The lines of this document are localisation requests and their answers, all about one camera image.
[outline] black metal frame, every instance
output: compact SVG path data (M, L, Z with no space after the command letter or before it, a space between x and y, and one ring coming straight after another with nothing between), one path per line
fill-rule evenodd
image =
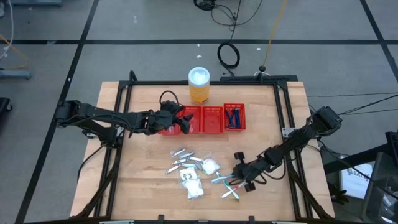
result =
M297 81L297 76L287 75L287 76L277 76L277 77L262 77L262 76L258 76L258 77L223 77L220 79L220 81L210 82L210 84L211 85L267 85L267 86L273 86L274 94L275 94L275 103L276 103L276 108L277 108L277 113L278 113L278 118L279 118L279 126L280 126L281 136L283 136L282 128L285 127L285 120L284 120L282 104L281 104L281 100L280 100L279 88L282 90L283 95L284 95L284 100L285 100L286 109L287 109L287 116L289 119L289 126L291 128L295 128L293 111L292 111L292 106L290 103L289 91L287 88L287 82L289 82L289 81L290 82ZM132 94L132 87L134 85L188 85L188 81L187 80L184 80L184 81L137 81L137 78L135 77L135 75L133 73L130 73L130 80L119 82L118 93L116 95L116 103L114 106L115 111L119 111L123 91L124 91L124 89L127 88L126 100L125 100L125 105L124 105L124 113L128 113L129 103L130 103L131 94ZM121 154L121 150L123 148L123 139L120 139L120 140L121 140L122 144L116 148L117 154ZM99 183L100 185L104 182L106 175L108 173L109 163L111 160L111 151L112 151L111 148L106 149L103 170L101 172L101 180ZM295 150L295 156L297 157L296 161L297 161L298 173L300 175L300 178L306 185L303 162L302 162L302 158L300 156L298 149ZM114 178L111 182L105 217L111 217L111 214L112 214L113 201L114 201L114 195L115 195L115 190L116 190L116 182L118 179L118 170L119 170L119 167L117 167L116 175L114 176ZM297 197L297 189L295 186L295 182L290 177L289 177L289 185L290 185L290 190L291 190L291 195L292 195L292 203L293 203L295 218L296 218L296 220L299 220L300 218L303 218L303 217L301 216L301 213L300 213L300 205L299 205L299 199ZM308 200L305 197L303 198L303 200L304 200L307 218L313 218L312 208L311 208ZM102 199L99 200L99 202L97 203L97 205L95 207L94 217L98 217L100 215L101 206L102 206ZM143 223L156 222L156 220L135 220L135 222L137 222L137 221L140 221ZM182 223L191 223L192 221L187 220L185 222L184 221L181 221L181 222Z

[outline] white lid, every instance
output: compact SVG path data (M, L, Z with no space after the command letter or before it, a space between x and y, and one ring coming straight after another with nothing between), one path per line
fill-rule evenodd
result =
M188 80L192 85L207 85L210 81L210 73L205 68L196 67L189 71Z

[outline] wooden tabletop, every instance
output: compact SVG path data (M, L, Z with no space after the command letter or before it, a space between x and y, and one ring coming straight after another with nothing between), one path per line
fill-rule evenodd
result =
M302 82L289 82L289 95L297 127L305 124L310 115L308 101ZM98 107L113 110L118 82L104 82L98 98ZM187 86L133 86L130 111L159 109L159 96L164 90L172 90L181 103L190 105ZM280 92L284 106L283 93ZM163 100L173 100L164 95ZM205 195L189 200L187 190L181 186L178 172L166 175L172 167L170 152L186 147L196 157L211 155L221 166L219 172L230 174L236 164L234 152L245 153L246 161L255 159L261 151L280 144L282 138L278 122L275 96L271 86L211 86L210 99L206 105L222 106L223 103L244 103L246 126L243 132L226 131L223 134L181 134L179 136L145 136L133 134L124 140L118 183L114 200L112 219L156 220L159 214L166 220L247 220L254 215L256 220L294 220L294 211L287 175L282 180L267 179L266 185L256 184L257 190L237 193L221 198L227 188L223 184L211 184L215 175L201 177ZM316 141L310 144L317 146ZM100 146L97 139L88 141L85 157ZM71 215L76 215L89 202L99 186L104 161L101 151L84 166L76 189ZM318 203L334 216L322 160L318 151L306 147L302 151L307 185ZM271 175L279 177L283 166ZM302 194L298 189L300 208L305 213ZM104 214L108 193L101 214Z

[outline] gray floor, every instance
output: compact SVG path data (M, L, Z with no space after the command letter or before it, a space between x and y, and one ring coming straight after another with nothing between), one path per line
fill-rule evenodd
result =
M62 7L15 7L16 40L78 40L93 0L65 0ZM245 21L258 0L243 0L239 20ZM236 10L238 0L219 0ZM259 13L238 27L235 39L268 39L282 1L264 0ZM386 40L398 39L398 3L367 0ZM215 18L227 20L222 12ZM9 13L0 19L0 34L9 38ZM228 27L215 24L209 12L192 1L100 0L88 40L228 39ZM275 35L278 40L377 40L359 0L288 1ZM241 63L236 75L253 75L264 60L267 45L238 44ZM31 60L31 80L0 80L0 96L11 98L14 110L0 133L0 223L13 223L41 150L55 105L75 54L76 45L16 47ZM101 82L128 78L133 69L139 80L183 80L196 66L206 67L212 80L225 69L218 62L218 44L85 45L68 99L95 104ZM389 45L398 58L398 45ZM233 52L223 49L226 62ZM21 64L14 52L0 67ZM387 95L325 98L398 91L398 82L380 45L272 45L267 72L297 75L305 82L308 100L316 108L330 105L342 112ZM364 111L398 108L394 98ZM385 143L384 132L396 131L396 111L343 117L342 128L325 138L330 148L354 154ZM50 147L26 221L67 218L83 160L86 139L77 128L58 129ZM356 213L339 208L339 217Z

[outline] black floor stripe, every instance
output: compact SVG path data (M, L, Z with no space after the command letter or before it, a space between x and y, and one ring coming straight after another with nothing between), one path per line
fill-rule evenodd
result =
M369 22L372 25L373 31L374 31L377 39L381 42L381 48L383 49L384 55L387 58L388 64L390 65L391 70L392 70L394 76L396 77L396 80L398 81L398 67L397 67L396 61L394 60L393 56L391 55L390 50L388 49L387 42L384 41L383 35L381 34L380 29L377 26L376 21L374 20L372 12L371 12L368 4L366 3L366 1L361 0L361 4L362 4L363 9L365 10L366 16L369 19Z
M94 0L93 5L90 10L90 13L88 14L85 28L83 29L83 33L80 37L80 43L76 49L75 56L72 60L72 64L70 65L69 72L65 79L65 84L63 85L61 95L60 95L60 98L58 101L64 101L67 97L68 90L69 90L70 84L72 82L73 75L75 74L75 70L76 70L77 64L79 62L81 51L83 50L83 46L84 46L83 41L87 38L88 31L90 29L90 25L91 25L91 22L93 21L94 14L95 14L95 11L96 11L96 8L98 5L98 1L99 0ZM39 154L39 158L37 159L35 169L33 171L32 177L30 178L29 185L27 187L24 199L22 201L21 207L19 208L18 215L17 215L16 221L15 221L16 224L23 223L25 220L26 214L29 209L30 202L32 201L32 197L34 195L37 183L39 181L40 173L42 172L42 169L44 166L45 158L47 157L47 154L49 152L51 141L54 136L56 127L57 127L57 124L52 119L51 123L50 123L49 130L47 131L47 134L45 136L44 143L43 143L42 149Z
M157 45L157 44L220 44L228 40L198 39L198 40L83 40L83 44L108 45ZM232 40L234 44L268 44L269 40L241 39ZM14 40L13 44L80 44L81 40ZM273 40L272 44L296 45L375 45L398 44L398 40Z

